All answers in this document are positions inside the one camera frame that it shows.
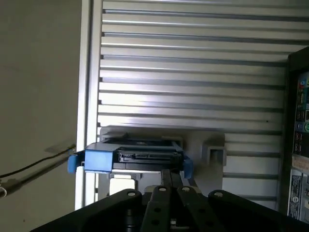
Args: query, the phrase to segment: black cable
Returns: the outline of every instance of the black cable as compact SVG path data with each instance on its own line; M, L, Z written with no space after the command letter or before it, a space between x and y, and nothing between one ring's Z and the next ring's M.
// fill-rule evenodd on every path
M48 157L46 157L46 158L43 158L43 159L41 159L41 160L38 160L38 161L36 161L36 162L34 162L34 163L32 163L32 164L26 166L26 167L21 168L21 169L19 169L19 170L16 170L16 171L14 171L14 172L0 175L0 178L5 178L5 177L8 177L8 176L14 175L14 174L16 174L16 173L20 173L20 172L22 172L22 171L24 171L24 170L26 170L26 169L28 169L28 168L31 168L31 167L33 167L34 165L37 165L37 164L39 164L39 163L41 163L41 162L43 162L43 161L45 161L45 160L50 160L50 159L56 158L56 157L58 157L58 156L60 156L60 155L62 155L62 154L64 154L64 153L70 151L71 149L73 149L73 148L75 148L75 147L76 147L75 145L71 145L71 146L68 147L66 150L61 151L61 152L59 152L59 153L57 153L57 154L55 154L55 155L53 155L53 156L48 156Z

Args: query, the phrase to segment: gray wall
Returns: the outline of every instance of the gray wall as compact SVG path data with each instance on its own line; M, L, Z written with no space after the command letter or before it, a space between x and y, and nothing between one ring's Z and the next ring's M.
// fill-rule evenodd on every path
M77 0L0 0L0 174L75 142L80 11ZM0 231L29 231L72 210L64 164L0 199Z

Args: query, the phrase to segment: aluminum frame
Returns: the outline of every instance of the aluminum frame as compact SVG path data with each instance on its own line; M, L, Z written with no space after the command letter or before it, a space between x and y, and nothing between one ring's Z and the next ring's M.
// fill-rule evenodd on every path
M77 150L96 141L102 9L102 0L82 0ZM75 210L95 202L97 185L98 174L77 168Z

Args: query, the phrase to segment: metal louvered panel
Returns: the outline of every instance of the metal louvered panel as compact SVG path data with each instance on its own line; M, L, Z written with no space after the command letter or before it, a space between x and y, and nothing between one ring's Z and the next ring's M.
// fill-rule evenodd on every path
M109 125L224 131L224 190L274 208L285 62L309 45L309 2L104 0L102 8L93 17L87 143Z

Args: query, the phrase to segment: horizontal slat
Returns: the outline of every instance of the horizontal slat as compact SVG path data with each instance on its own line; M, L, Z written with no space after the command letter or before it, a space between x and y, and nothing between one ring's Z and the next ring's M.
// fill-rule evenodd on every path
M162 48L179 50L207 50L207 51L230 51L248 53L289 54L300 50L305 46L290 44L270 43L240 43L226 41L191 41L171 39L148 39L148 38L118 38L103 36L101 44L104 46L137 47L137 48Z
M280 152L280 144L225 143L225 147L227 151L269 152L269 153Z
M309 23L105 14L102 31L259 39L309 39Z
M111 2L123 2L124 0L109 0ZM175 0L126 0L126 2L152 2L152 3L175 3ZM211 4L222 6L260 6L260 7L282 7L282 8L295 8L295 7L309 7L307 1L286 1L286 0L177 0L177 3L193 3L193 4Z
M214 95L227 97L248 97L248 98L270 98L280 99L283 97L283 90L265 89L241 89L228 87L183 87L183 86L160 86L160 85L139 85L120 83L100 83L99 89L104 91L126 91L144 93L174 93L174 94L196 94Z
M288 54L251 54L219 51L181 51L181 50L156 50L144 48L115 48L102 47L102 55L113 56L139 56L161 58L194 58L194 59L228 59L259 62L285 62Z
M253 201L253 202L265 206L267 208L276 210L276 204L277 204L276 202L273 201Z
M283 99L248 99L248 98L225 98L216 96L169 96L151 94L128 94L128 93L99 93L99 100L105 104L155 106L156 103L182 103L200 105L218 105L223 107L252 107L252 108L283 108Z
M282 122L281 113L267 112L234 112L234 111L216 111L216 110L198 110L198 109L177 109L160 107L134 107L117 105L99 105L98 112L103 114L141 114L175 117L195 117L211 119L232 119L244 121L269 121Z
M169 71L169 72L193 72L193 73L217 73L217 74L250 74L259 76L284 76L284 67L265 67L232 64L207 64L207 63L180 63L180 62L154 62L154 61L130 61L130 60L106 60L100 62L104 69L125 69L141 71Z
M184 12L184 13L208 13L208 14L233 14L233 15L271 15L271 16L296 16L296 17L308 17L309 9L298 7L268 7L266 8L258 6L246 6L247 2L244 2L241 6L233 5L219 5L220 2L205 1L205 4L162 4L162 2L169 1L150 1L159 3L143 3L136 2L115 2L104 1L103 8L110 10L134 10L134 11L161 11L161 12ZM285 2L282 6L287 6L289 2Z
M280 144L281 136L259 134L231 134L225 133L225 142Z
M175 126L179 128L216 129L221 131L281 131L280 123L249 122L212 119L189 119L169 117L105 116L99 115L101 126L120 126L125 124Z
M223 172L233 174L278 175L279 163L279 158L227 156L226 166L223 167Z
M184 35L184 36L217 36L233 38L254 38L254 39L278 39L278 40L308 40L309 33L287 33L286 31L246 31L232 29L205 29L205 28L180 28L180 27L156 27L156 26L131 26L131 25L102 25L103 32L117 33L146 33L163 35Z
M236 195L277 196L277 180L223 178L222 189Z
M250 84L283 86L284 77L250 76L250 75L228 75L209 73L172 73L172 72L141 72L141 71L117 71L100 70L102 78L119 78L129 80L156 80L156 81L196 81L229 84Z
M103 23L154 25L165 27L202 27L211 29L239 29L239 30L297 30L309 33L308 22L282 22L248 19L222 19L210 17L175 17L161 15L134 15L134 14L104 14Z

